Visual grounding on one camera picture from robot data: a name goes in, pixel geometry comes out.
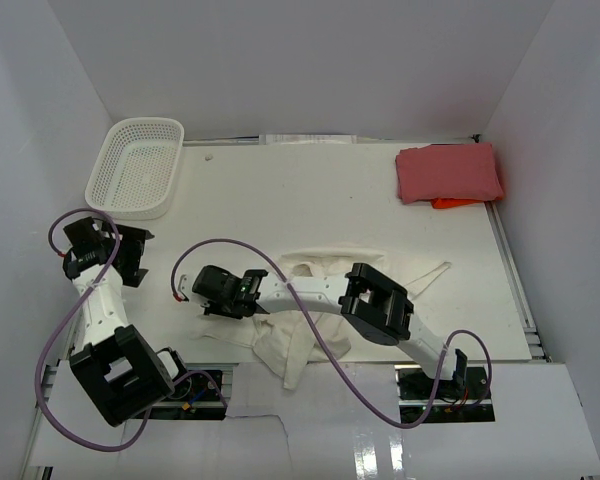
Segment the white t shirt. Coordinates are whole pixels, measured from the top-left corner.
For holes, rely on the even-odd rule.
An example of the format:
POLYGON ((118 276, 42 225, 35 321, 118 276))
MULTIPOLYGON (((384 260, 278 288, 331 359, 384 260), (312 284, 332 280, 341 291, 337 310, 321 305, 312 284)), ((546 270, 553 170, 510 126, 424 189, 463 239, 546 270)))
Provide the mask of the white t shirt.
POLYGON ((351 331, 400 349, 430 378, 455 381, 446 340, 417 317, 414 294, 384 272, 385 263, 375 250, 309 249, 240 276, 207 265, 175 277, 173 289, 209 317, 204 336, 250 348, 288 390, 308 363, 347 354, 351 331))

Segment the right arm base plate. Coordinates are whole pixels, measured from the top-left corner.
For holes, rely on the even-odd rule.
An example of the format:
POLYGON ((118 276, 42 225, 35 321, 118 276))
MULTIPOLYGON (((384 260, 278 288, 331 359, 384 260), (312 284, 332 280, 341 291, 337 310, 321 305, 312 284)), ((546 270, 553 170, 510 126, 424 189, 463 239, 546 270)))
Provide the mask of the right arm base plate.
MULTIPOLYGON (((414 423, 426 410, 433 380, 420 368, 396 369, 399 411, 402 423, 414 423)), ((484 367, 469 367, 465 387, 455 389, 440 381, 432 409, 425 419, 428 424, 493 423, 495 418, 491 393, 486 392, 487 372, 484 367)))

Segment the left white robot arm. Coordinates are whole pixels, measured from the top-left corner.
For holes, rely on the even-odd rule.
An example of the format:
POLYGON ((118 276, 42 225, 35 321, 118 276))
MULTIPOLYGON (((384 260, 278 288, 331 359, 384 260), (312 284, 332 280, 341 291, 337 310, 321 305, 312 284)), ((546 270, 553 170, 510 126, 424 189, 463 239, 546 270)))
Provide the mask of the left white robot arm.
POLYGON ((137 288, 148 270, 141 267, 144 229, 117 225, 121 236, 112 266, 96 277, 115 246, 113 228, 86 217, 63 228, 71 248, 63 260, 65 276, 79 293, 93 291, 81 307, 82 344, 70 368, 104 420, 116 427, 165 398, 179 399, 191 387, 191 374, 179 354, 155 351, 131 325, 123 302, 125 287, 137 288))

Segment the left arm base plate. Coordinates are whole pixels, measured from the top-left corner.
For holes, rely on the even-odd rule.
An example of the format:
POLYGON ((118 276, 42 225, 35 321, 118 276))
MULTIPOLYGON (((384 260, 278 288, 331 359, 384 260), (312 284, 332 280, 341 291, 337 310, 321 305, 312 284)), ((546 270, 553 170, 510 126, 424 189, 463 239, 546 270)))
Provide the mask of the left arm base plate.
POLYGON ((223 420, 227 408, 220 396, 229 401, 232 370, 229 367, 206 368, 205 372, 220 388, 221 393, 204 375, 196 373, 176 387, 175 393, 166 397, 151 410, 151 420, 163 421, 215 421, 223 420))

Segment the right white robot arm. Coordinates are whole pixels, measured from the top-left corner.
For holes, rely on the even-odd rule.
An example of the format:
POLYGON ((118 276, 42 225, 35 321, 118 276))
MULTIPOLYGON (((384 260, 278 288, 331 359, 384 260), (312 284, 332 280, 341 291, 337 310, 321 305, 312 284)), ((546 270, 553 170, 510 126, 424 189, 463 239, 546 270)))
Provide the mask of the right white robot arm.
POLYGON ((448 342, 417 317, 407 290, 366 263, 355 263, 348 273, 287 283, 264 269, 239 277, 207 265, 195 277, 173 278, 172 292, 178 301, 201 305, 205 315, 232 319, 301 309, 335 314, 365 340, 407 354, 431 378, 439 396, 455 398, 468 385, 467 356, 459 349, 451 353, 448 342))

